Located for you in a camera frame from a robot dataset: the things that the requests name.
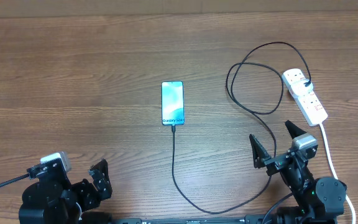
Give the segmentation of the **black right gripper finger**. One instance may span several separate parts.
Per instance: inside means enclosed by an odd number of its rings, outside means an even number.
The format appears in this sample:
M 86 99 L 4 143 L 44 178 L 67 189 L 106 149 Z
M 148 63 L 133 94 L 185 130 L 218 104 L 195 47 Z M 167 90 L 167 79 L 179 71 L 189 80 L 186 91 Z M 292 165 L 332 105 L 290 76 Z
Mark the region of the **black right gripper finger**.
M 271 159 L 271 155 L 253 134 L 249 135 L 249 139 L 252 147 L 254 167 L 258 169 L 265 167 L 265 161 Z
M 306 131 L 299 128 L 297 125 L 292 123 L 290 120 L 285 121 L 285 126 L 291 136 L 292 139 L 297 138 L 298 136 L 301 136 L 303 134 L 306 134 Z

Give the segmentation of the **white power strip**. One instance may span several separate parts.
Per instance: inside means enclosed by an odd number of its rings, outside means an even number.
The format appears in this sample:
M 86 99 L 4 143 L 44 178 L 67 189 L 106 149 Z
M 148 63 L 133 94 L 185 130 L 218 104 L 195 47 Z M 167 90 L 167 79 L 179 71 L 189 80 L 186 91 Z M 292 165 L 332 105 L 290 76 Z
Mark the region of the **white power strip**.
M 282 79 L 290 92 L 290 85 L 300 80 L 308 80 L 302 71 L 298 68 L 287 70 L 283 73 Z M 328 114 L 325 111 L 323 105 L 318 100 L 315 92 L 312 91 L 308 95 L 293 98 L 298 105 L 301 113 L 305 117 L 309 126 L 317 126 L 323 123 L 328 118 Z

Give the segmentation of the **Samsung Galaxy smartphone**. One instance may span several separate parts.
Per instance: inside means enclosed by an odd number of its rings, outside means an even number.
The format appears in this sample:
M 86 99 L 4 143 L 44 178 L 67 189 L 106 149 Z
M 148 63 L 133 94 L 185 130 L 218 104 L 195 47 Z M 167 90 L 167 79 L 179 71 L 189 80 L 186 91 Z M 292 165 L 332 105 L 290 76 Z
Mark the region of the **Samsung Galaxy smartphone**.
M 162 124 L 164 126 L 183 125 L 185 123 L 183 82 L 162 82 L 161 94 Z

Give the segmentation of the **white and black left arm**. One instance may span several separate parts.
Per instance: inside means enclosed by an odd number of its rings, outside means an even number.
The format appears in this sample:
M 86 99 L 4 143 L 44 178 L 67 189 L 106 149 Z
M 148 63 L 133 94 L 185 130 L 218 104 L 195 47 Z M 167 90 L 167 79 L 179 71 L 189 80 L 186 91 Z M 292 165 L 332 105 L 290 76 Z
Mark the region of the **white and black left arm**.
M 19 209 L 21 223 L 112 223 L 112 216 L 92 209 L 111 198 L 108 162 L 101 159 L 89 168 L 92 182 L 83 179 L 72 184 L 67 176 L 71 164 L 64 152 L 56 152 L 40 159 L 27 173 L 5 181 L 0 188 L 22 179 L 38 179 L 22 194 Z

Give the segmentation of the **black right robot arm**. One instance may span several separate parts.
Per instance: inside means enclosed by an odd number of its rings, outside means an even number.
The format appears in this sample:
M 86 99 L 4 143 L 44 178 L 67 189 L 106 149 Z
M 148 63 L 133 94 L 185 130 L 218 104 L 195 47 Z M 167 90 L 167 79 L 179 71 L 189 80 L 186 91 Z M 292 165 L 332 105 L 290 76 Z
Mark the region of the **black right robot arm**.
M 291 121 L 285 126 L 292 138 L 287 152 L 272 157 L 249 135 L 255 168 L 266 168 L 269 177 L 280 174 L 290 193 L 263 215 L 246 215 L 246 223 L 336 223 L 344 213 L 347 185 L 334 177 L 315 179 L 308 161 L 316 155 L 318 141 Z

